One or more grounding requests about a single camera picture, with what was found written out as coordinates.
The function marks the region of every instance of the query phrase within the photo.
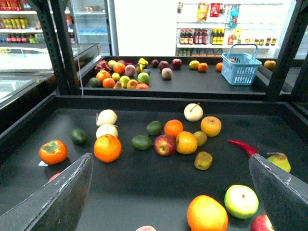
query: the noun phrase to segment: shopping basket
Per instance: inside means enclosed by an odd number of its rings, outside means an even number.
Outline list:
[[[253,45],[256,47],[253,55],[247,53],[231,53],[234,46],[247,46]],[[259,66],[262,63],[256,59],[258,46],[256,44],[234,44],[228,53],[223,53],[222,57],[222,76],[231,85],[251,85],[256,76]]]

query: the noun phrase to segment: lime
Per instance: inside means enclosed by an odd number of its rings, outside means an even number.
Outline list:
[[[148,73],[141,72],[138,74],[137,81],[138,83],[148,84],[150,82],[150,76]]]
[[[96,77],[90,78],[89,84],[93,88],[101,88],[102,87],[102,82]]]
[[[160,121],[155,120],[149,123],[148,126],[146,126],[146,131],[149,135],[156,136],[163,130],[163,128],[164,125]]]
[[[71,139],[74,144],[83,145],[88,141],[88,136],[84,130],[77,128],[72,130]]]
[[[143,135],[135,136],[131,140],[131,143],[135,149],[142,151],[148,150],[153,146],[152,140],[149,137]]]

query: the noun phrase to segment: apple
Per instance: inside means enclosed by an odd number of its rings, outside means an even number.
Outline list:
[[[257,216],[251,223],[250,231],[274,231],[268,215]]]
[[[130,77],[121,76],[119,82],[122,84],[123,88],[127,88],[128,81],[130,81]]]
[[[175,70],[179,70],[183,64],[182,60],[181,59],[174,59],[172,60],[172,66]]]
[[[158,64],[158,68],[160,71],[167,67],[169,67],[169,63],[167,61],[160,61]]]
[[[152,65],[153,68],[156,68],[156,67],[158,67],[158,65],[159,65],[159,61],[158,61],[157,59],[153,59],[153,60],[151,61],[151,65]]]
[[[161,156],[170,156],[176,150],[175,139],[168,134],[160,135],[154,140],[154,149]]]
[[[217,136],[221,131],[221,121],[214,116],[204,117],[201,121],[201,131],[208,137]]]
[[[138,228],[136,231],[156,231],[152,226],[146,225]]]
[[[171,79],[172,78],[172,71],[170,68],[166,67],[162,70],[162,77],[164,79]]]
[[[229,187],[224,202],[227,211],[238,219],[252,217],[259,208],[256,193],[245,185],[235,184]]]
[[[190,122],[196,122],[203,116],[202,107],[196,103],[190,103],[184,109],[184,116]]]

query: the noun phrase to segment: white fruit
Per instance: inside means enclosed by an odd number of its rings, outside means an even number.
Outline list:
[[[96,120],[96,125],[101,126],[103,124],[115,124],[117,120],[116,113],[111,109],[103,110]]]
[[[190,103],[184,109],[184,116],[188,121],[196,122],[203,116],[202,107],[196,103]]]
[[[103,124],[96,131],[96,138],[102,135],[110,134],[117,137],[117,129],[114,124]]]

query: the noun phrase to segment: fruit stem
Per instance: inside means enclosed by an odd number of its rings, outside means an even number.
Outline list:
[[[190,110],[190,112],[192,112],[192,110],[196,107],[196,106],[198,106],[200,103],[197,103],[191,110]]]

